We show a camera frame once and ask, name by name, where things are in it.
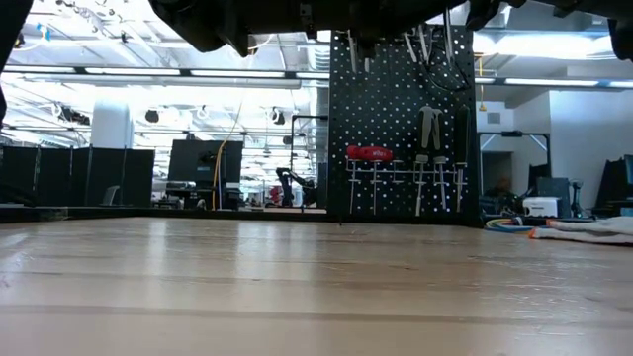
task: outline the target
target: black pegboard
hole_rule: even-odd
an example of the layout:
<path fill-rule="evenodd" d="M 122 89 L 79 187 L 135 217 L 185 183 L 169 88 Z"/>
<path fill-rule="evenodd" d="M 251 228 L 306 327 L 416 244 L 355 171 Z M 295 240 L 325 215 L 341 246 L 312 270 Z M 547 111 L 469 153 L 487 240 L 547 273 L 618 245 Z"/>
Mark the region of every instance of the black pegboard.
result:
<path fill-rule="evenodd" d="M 453 121 L 462 105 L 471 109 L 471 149 L 469 169 L 464 173 L 469 186 L 464 188 L 462 207 L 465 216 L 478 215 L 478 178 L 476 137 L 474 58 L 472 33 L 461 27 L 453 28 L 455 65 L 450 65 L 444 51 L 443 30 L 425 34 L 427 45 L 433 36 L 431 60 L 422 66 L 421 44 L 417 36 L 409 37 L 418 63 L 407 50 L 404 37 L 400 42 L 378 44 L 377 56 L 370 63 L 369 72 L 360 60 L 353 72 L 348 40 L 343 35 L 332 36 L 330 68 L 330 123 L 328 146 L 328 200 L 330 213 L 346 216 L 350 211 L 349 179 L 346 171 L 348 145 L 382 146 L 392 150 L 400 170 L 413 170 L 418 140 L 418 112 L 423 106 L 444 111 L 440 121 L 443 154 L 448 158 L 446 169 L 453 168 Z M 359 168 L 371 169 L 371 163 L 359 163 Z M 388 170 L 390 165 L 380 164 Z M 372 176 L 361 173 L 362 182 L 355 187 L 352 215 L 372 216 L 374 187 Z M 379 177 L 383 183 L 377 188 L 377 213 L 380 216 L 412 217 L 415 214 L 417 185 L 412 175 L 399 177 L 405 182 L 395 184 L 389 174 Z M 452 182 L 453 177 L 446 175 Z M 447 210 L 441 209 L 441 189 L 427 184 L 423 189 L 422 215 L 455 215 L 457 187 L 446 187 Z"/>

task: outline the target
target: white pillar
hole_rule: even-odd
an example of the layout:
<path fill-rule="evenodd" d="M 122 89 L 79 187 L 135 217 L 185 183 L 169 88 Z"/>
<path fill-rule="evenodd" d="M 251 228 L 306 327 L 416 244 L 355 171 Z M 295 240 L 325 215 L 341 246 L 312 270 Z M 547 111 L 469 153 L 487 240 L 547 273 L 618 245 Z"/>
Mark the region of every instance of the white pillar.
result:
<path fill-rule="evenodd" d="M 90 141 L 94 147 L 133 147 L 135 126 L 126 101 L 108 97 L 97 99 L 91 126 Z"/>

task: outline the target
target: wooden tabletop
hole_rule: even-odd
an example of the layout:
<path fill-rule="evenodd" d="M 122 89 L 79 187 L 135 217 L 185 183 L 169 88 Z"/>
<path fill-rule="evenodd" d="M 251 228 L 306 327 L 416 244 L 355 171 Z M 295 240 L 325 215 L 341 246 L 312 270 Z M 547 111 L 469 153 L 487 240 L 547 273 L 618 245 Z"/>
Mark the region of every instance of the wooden tabletop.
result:
<path fill-rule="evenodd" d="M 631 355 L 633 250 L 452 226 L 0 225 L 0 355 Z"/>

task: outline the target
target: ceiling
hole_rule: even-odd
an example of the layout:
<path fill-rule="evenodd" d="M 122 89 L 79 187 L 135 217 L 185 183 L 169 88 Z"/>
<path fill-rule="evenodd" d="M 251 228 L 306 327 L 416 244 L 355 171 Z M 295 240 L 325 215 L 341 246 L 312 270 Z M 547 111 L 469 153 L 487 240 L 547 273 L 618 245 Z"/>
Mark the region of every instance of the ceiling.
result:
<path fill-rule="evenodd" d="M 199 53 L 185 43 L 152 12 L 146 0 L 76 0 L 72 4 L 38 0 L 23 30 L 26 42 L 14 50 L 13 65 L 82 67 L 157 67 L 231 70 L 329 71 L 329 33 L 318 41 L 305 34 L 261 35 L 251 39 L 255 55 L 239 57 L 225 46 Z M 463 24 L 466 9 L 452 12 L 453 23 Z M 599 77 L 633 79 L 633 65 L 614 59 L 604 19 L 572 14 L 550 16 L 546 5 L 528 3 L 520 10 L 504 9 L 476 34 L 474 51 L 482 56 L 476 67 L 481 76 Z M 136 124 L 136 147 L 157 150 L 157 177 L 165 176 L 171 140 L 184 138 L 183 130 L 202 139 L 225 139 L 234 132 L 252 133 L 244 139 L 242 172 L 247 184 L 275 181 L 274 169 L 287 166 L 293 114 L 326 115 L 327 83 L 315 80 L 266 81 L 224 78 L 198 82 L 122 82 L 107 76 L 100 80 L 29 81 L 5 74 L 3 90 L 10 111 L 6 124 L 24 128 L 76 126 L 58 118 L 58 105 L 88 117 L 96 98 L 116 92 L 129 98 Z M 484 99 L 515 105 L 534 89 L 486 87 Z M 288 118 L 283 126 L 269 118 L 273 108 Z M 147 110 L 160 113 L 160 121 L 145 120 Z M 314 177 L 316 164 L 326 161 L 327 129 L 317 120 L 298 123 L 306 134 L 296 142 L 296 170 Z M 86 145 L 83 132 L 3 132 L 13 141 L 58 146 Z"/>

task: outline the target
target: white cloth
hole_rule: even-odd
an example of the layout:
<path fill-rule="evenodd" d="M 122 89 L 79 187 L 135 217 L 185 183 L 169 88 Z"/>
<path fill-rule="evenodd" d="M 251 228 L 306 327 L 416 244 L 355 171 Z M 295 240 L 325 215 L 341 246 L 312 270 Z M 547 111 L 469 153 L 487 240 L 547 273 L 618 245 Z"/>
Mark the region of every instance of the white cloth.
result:
<path fill-rule="evenodd" d="M 563 239 L 605 244 L 633 244 L 633 217 L 618 217 L 598 222 L 548 222 L 537 227 L 531 238 Z"/>

